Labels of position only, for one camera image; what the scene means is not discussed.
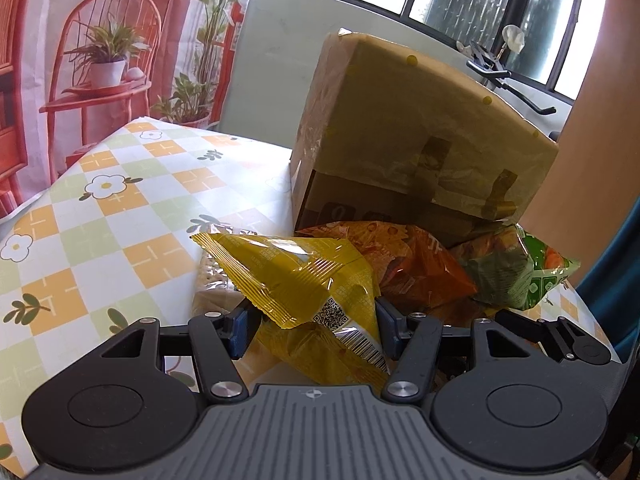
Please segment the green vegetable chip bag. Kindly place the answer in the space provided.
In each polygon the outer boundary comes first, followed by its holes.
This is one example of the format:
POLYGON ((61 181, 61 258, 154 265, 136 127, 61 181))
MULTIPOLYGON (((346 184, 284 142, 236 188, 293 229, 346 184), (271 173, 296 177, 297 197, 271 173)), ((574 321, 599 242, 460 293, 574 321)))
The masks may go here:
POLYGON ((580 262, 518 224, 484 234, 450 250, 476 286, 474 299, 499 308, 528 310, 569 278, 580 262))

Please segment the orange snack bag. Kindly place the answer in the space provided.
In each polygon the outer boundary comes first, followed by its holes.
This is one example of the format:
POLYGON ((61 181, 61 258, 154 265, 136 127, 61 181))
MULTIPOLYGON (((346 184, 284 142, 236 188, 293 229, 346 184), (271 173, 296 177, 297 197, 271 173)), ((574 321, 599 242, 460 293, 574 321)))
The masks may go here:
POLYGON ((372 266, 384 299, 399 312, 423 312, 468 326, 484 308, 473 300, 472 278, 436 238, 417 226, 383 221, 339 221, 296 232, 346 238, 372 266))

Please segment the yellow chip bag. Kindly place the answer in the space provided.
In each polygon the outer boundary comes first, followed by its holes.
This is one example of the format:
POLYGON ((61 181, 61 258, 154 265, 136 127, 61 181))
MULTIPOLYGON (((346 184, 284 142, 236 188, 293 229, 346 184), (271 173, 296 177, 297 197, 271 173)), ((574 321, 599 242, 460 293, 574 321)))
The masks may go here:
POLYGON ((273 356, 322 386, 383 389, 390 371, 375 312, 380 290, 351 242, 228 233, 192 238, 262 312, 256 337, 273 356))

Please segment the clear cracker packet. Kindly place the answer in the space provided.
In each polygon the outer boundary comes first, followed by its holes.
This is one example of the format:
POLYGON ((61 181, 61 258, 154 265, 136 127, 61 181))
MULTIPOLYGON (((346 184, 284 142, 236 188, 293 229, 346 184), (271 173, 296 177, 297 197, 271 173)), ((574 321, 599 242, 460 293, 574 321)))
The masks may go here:
POLYGON ((192 314, 228 314, 243 300, 242 292, 235 287, 224 269, 213 256, 203 250, 196 270, 192 314))

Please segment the floral checkered tablecloth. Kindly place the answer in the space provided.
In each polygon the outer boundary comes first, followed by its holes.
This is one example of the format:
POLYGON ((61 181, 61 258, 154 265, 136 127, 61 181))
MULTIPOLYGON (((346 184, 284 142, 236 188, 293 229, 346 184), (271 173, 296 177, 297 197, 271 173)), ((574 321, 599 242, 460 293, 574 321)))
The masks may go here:
POLYGON ((138 318, 186 322, 198 231, 291 232, 290 152, 139 118, 75 162, 1 242, 1 463, 46 379, 138 318))

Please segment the brown cardboard box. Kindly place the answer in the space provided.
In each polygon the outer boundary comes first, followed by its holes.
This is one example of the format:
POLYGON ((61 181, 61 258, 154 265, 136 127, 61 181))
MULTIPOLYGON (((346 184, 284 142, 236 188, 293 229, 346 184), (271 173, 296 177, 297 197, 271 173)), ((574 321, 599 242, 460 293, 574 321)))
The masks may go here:
POLYGON ((412 224, 454 247, 518 222, 558 151, 460 70, 375 36, 334 32, 290 160, 294 228, 412 224))

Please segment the black exercise bike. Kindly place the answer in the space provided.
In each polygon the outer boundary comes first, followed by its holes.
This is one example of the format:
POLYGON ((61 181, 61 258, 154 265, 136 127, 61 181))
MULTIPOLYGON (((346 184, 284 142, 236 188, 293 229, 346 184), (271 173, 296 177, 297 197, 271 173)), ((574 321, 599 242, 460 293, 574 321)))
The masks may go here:
POLYGON ((531 84, 528 79, 514 74, 498 55, 478 42, 462 44, 456 40, 454 46, 466 57, 466 67, 480 77, 481 84, 499 93, 553 142, 559 141, 568 115, 567 99, 558 100, 540 84, 531 84))

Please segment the white lamp on sill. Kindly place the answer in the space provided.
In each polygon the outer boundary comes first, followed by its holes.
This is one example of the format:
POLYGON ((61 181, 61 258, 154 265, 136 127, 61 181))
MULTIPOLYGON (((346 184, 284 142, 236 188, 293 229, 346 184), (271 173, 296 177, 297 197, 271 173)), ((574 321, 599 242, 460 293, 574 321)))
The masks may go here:
POLYGON ((525 32, 518 25, 509 24, 502 29, 503 47, 502 52, 509 50, 518 55, 526 45, 525 32))

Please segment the pink printed backdrop curtain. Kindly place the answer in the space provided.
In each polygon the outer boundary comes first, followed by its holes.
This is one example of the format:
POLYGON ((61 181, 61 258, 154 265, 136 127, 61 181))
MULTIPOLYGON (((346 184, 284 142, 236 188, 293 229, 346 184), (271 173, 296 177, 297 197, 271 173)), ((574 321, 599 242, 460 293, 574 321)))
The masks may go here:
POLYGON ((140 116, 218 124, 248 0, 1 0, 1 211, 140 116))

